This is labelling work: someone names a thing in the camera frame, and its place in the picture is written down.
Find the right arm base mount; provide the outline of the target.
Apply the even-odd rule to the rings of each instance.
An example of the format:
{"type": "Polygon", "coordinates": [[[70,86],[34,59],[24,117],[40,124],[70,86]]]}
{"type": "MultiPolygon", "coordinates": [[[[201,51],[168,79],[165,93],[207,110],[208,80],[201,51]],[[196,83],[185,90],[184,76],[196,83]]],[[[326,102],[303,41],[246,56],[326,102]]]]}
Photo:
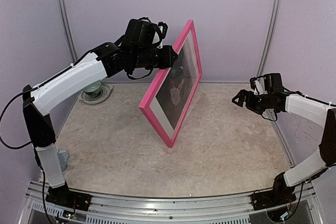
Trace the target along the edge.
{"type": "Polygon", "coordinates": [[[297,200],[295,186],[287,186],[284,172],[274,179],[272,189],[266,191],[255,190],[251,195],[254,211],[280,206],[297,200]]]}

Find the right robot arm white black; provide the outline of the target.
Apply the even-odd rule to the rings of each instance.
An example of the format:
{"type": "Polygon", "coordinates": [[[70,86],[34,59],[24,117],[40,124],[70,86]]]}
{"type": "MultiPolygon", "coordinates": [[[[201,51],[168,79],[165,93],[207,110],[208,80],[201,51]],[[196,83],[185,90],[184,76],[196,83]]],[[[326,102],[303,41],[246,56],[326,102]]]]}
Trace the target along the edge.
{"type": "Polygon", "coordinates": [[[313,180],[335,166],[335,104],[332,102],[291,91],[282,84],[281,74],[269,73],[252,77],[250,89],[238,91],[232,103],[246,107],[263,118],[266,111],[272,112],[271,121],[276,121],[277,115],[284,113],[280,119],[283,125],[292,115],[290,136],[295,137],[298,147],[302,147],[305,140],[310,141],[308,146],[312,153],[304,151],[302,155],[297,155],[296,165],[275,178],[275,189],[268,194],[273,205],[279,205],[288,198],[288,188],[313,180]]]}

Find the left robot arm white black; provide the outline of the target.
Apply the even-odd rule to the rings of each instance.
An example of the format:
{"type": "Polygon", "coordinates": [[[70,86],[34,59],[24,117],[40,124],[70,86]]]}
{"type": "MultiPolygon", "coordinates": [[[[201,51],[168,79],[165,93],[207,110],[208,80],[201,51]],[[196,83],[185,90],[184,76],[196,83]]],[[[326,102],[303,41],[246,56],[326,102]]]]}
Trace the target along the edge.
{"type": "Polygon", "coordinates": [[[23,115],[28,134],[45,177],[54,188],[52,195],[60,204],[69,205],[74,195],[66,188],[50,112],[88,85],[121,71],[132,79],[137,68],[152,72],[172,67],[178,56],[171,45],[162,44],[167,29],[164,22],[155,24],[146,17],[131,19],[116,42],[105,42],[48,80],[24,88],[23,115]]]}

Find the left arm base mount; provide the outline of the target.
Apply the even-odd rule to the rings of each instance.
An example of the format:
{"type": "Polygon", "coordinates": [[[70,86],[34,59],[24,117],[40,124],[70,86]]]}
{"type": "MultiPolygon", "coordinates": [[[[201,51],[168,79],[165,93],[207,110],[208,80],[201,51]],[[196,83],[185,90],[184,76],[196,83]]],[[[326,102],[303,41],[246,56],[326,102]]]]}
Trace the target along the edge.
{"type": "Polygon", "coordinates": [[[67,185],[48,189],[46,201],[52,204],[71,208],[73,210],[88,211],[92,196],[70,190],[67,185]]]}

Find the pink wooden picture frame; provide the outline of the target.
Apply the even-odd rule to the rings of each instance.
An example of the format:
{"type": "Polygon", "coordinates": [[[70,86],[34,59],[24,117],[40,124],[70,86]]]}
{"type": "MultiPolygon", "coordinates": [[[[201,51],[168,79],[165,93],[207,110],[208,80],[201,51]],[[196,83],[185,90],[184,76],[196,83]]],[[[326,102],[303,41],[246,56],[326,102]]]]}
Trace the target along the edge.
{"type": "Polygon", "coordinates": [[[160,69],[139,108],[167,147],[172,148],[202,77],[195,25],[188,20],[173,45],[178,60],[160,69]]]}

